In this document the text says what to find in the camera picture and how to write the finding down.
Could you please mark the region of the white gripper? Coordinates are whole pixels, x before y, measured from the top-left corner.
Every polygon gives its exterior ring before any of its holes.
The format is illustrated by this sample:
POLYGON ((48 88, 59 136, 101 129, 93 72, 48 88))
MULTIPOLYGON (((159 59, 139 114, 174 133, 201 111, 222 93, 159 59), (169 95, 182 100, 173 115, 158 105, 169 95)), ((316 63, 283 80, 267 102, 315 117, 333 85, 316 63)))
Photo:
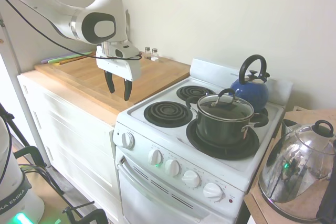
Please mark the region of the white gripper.
POLYGON ((124 78, 124 100, 128 101, 133 81, 140 78, 139 50, 133 45, 98 45, 97 66, 105 70, 104 77, 110 93, 115 92, 112 74, 124 78))

